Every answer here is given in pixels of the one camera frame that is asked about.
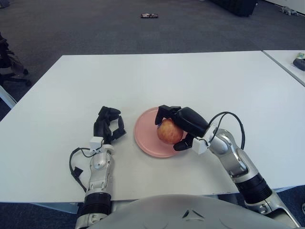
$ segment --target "black rubber sleeve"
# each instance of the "black rubber sleeve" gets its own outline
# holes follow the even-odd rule
[[[103,192],[96,192],[85,197],[84,204],[78,212],[78,217],[90,213],[111,213],[111,195]]]
[[[272,190],[259,173],[247,181],[236,183],[236,186],[248,204],[258,203],[272,194]]]

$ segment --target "gray carpet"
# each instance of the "gray carpet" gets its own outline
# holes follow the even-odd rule
[[[259,1],[252,16],[244,18],[208,0],[10,2],[11,6],[0,9],[0,31],[29,70],[26,78],[33,83],[66,54],[305,49],[305,17],[284,15],[264,1]],[[160,17],[140,19],[145,12]],[[29,89],[10,82],[4,88],[17,101]],[[0,120],[8,111],[0,101]],[[300,211],[304,187],[281,195],[305,225]],[[76,220],[74,215],[29,204],[0,204],[0,215],[3,228],[65,229],[73,228]]]

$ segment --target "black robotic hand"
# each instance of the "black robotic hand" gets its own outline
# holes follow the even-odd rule
[[[189,107],[159,106],[155,124],[159,125],[163,118],[171,118],[178,127],[187,132],[186,137],[173,146],[176,151],[191,148],[194,137],[203,137],[209,128],[207,121]]]
[[[104,144],[110,144],[114,139],[123,136],[126,131],[124,130],[124,122],[120,116],[120,111],[114,108],[103,106],[99,112],[99,116],[93,126],[93,136],[103,137]],[[113,133],[109,126],[110,122],[118,119],[119,128]]]

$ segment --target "white connector block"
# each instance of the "white connector block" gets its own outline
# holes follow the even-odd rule
[[[103,137],[92,137],[89,142],[90,151],[95,151],[95,149],[100,148],[102,146],[103,140],[104,140]]]

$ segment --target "table leg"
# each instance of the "table leg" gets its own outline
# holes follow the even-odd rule
[[[16,100],[0,86],[0,98],[12,109],[16,105]]]

